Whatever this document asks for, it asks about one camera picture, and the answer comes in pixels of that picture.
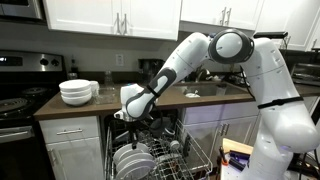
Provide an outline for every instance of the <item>stainless steel stove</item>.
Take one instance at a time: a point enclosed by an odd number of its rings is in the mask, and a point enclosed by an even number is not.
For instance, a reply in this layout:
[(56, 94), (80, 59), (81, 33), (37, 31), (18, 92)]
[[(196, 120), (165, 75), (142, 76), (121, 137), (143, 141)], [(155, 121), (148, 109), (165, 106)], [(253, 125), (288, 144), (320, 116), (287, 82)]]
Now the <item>stainless steel stove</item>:
[(0, 50), (0, 179), (54, 179), (33, 114), (66, 80), (59, 55)]
[(320, 64), (294, 64), (291, 77), (294, 83), (320, 86)]

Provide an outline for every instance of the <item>sink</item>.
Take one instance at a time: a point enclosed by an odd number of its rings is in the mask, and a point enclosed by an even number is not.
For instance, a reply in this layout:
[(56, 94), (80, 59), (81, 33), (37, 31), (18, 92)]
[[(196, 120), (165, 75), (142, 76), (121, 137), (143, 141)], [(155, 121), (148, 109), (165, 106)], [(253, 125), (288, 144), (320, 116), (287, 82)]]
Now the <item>sink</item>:
[(188, 93), (197, 94), (200, 97), (203, 96), (223, 96), (223, 95), (235, 95), (246, 94), (247, 92), (227, 83), (193, 83), (188, 85), (174, 86), (184, 95)]

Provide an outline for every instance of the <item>faucet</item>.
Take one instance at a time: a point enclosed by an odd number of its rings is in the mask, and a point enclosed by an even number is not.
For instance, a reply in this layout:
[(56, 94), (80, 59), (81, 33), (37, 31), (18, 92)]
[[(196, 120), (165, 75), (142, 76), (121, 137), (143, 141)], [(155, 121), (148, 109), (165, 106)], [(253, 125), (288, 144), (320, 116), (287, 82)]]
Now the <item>faucet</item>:
[(210, 75), (210, 71), (208, 69), (201, 69), (200, 71), (197, 72), (197, 77), (196, 77), (196, 81), (195, 82), (199, 82), (200, 80), (200, 77), (202, 75), (203, 72), (206, 72), (206, 75), (209, 76)]

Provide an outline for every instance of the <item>white bowl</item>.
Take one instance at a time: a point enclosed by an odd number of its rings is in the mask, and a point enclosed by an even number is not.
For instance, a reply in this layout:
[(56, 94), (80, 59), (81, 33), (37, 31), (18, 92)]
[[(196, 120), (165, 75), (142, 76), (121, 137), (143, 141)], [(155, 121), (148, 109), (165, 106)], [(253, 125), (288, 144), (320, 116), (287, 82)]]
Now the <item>white bowl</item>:
[(84, 79), (74, 79), (59, 84), (60, 90), (63, 92), (79, 92), (91, 87), (91, 83)]
[(64, 92), (61, 91), (61, 95), (64, 97), (81, 97), (81, 96), (86, 96), (88, 94), (90, 94), (91, 92), (91, 87), (89, 87), (88, 89), (84, 90), (84, 91), (78, 91), (78, 92)]
[(62, 97), (63, 102), (65, 102), (66, 104), (69, 104), (72, 106), (81, 106), (91, 99), (92, 93), (90, 92), (88, 95), (81, 96), (81, 97), (70, 98), (70, 97), (64, 97), (62, 95), (61, 95), (61, 97)]

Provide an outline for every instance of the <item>oven knob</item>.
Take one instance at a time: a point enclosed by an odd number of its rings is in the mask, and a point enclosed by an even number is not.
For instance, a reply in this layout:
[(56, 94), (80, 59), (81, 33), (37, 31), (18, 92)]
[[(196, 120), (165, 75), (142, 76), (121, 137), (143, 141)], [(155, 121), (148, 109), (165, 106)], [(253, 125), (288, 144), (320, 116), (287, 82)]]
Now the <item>oven knob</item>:
[(41, 60), (40, 60), (40, 64), (46, 66), (46, 65), (49, 64), (49, 62), (48, 62), (48, 60), (46, 60), (46, 59), (41, 59)]
[(54, 66), (59, 66), (59, 61), (57, 61), (56, 59), (53, 59), (51, 61), (51, 64), (54, 65)]

